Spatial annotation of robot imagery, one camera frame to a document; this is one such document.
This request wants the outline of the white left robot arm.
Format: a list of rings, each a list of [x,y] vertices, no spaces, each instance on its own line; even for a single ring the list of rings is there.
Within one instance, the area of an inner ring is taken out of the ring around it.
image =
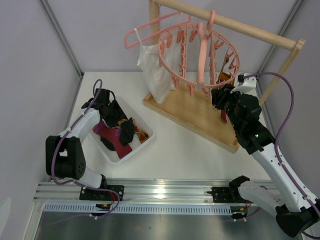
[[[132,150],[129,145],[132,134],[122,130],[121,121],[126,118],[112,91],[96,89],[94,97],[81,107],[79,117],[71,126],[59,135],[47,137],[46,173],[54,181],[66,178],[68,182],[106,189],[105,176],[87,166],[82,144],[89,133],[95,133],[104,147],[115,151],[120,159],[123,158]]]

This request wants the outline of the black sock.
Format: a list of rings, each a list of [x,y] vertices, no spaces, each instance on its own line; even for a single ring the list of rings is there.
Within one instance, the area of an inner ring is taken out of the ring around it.
[[[133,118],[123,119],[120,124],[121,134],[120,142],[123,146],[127,146],[133,141],[135,134],[135,124]]]

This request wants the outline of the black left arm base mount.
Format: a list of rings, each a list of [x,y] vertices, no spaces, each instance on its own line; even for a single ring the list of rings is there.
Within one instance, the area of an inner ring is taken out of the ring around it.
[[[123,200],[125,190],[124,185],[109,185],[107,188],[117,192],[120,197],[120,201]],[[113,192],[93,190],[88,188],[81,189],[79,199],[82,201],[118,201],[118,198]]]

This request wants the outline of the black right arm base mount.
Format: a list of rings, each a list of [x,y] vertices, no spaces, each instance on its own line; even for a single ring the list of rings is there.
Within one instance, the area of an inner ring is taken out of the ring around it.
[[[236,198],[230,192],[228,187],[212,187],[206,192],[211,195],[214,203],[241,203],[240,198]]]

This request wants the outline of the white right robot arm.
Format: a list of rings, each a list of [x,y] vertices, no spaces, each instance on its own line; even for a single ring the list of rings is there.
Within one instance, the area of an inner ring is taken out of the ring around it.
[[[248,200],[272,215],[280,229],[294,238],[320,220],[320,199],[299,179],[275,138],[259,121],[262,108],[258,98],[234,89],[231,84],[212,89],[212,105],[226,112],[238,143],[263,167],[280,194],[245,176],[232,180],[229,187],[236,198]]]

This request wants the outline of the pink round clip hanger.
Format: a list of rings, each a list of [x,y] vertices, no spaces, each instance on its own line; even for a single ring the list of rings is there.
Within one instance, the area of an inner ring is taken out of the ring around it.
[[[220,89],[226,84],[231,84],[227,82],[218,83],[218,76],[226,52],[229,54],[234,52],[238,56],[238,66],[240,68],[240,59],[235,47],[226,37],[213,30],[215,18],[216,12],[213,10],[207,24],[202,21],[197,24],[190,24],[189,21],[186,21],[160,32],[161,35],[157,44],[159,66],[164,67],[171,74],[171,80],[176,89],[180,88],[180,83],[184,83],[190,96],[194,96],[196,88],[199,88],[204,96],[209,98],[212,89]],[[199,49],[196,78],[191,80],[187,78],[188,44],[193,43],[195,39],[199,41]],[[169,50],[172,43],[180,45],[178,70],[170,67],[165,60],[165,50]]]

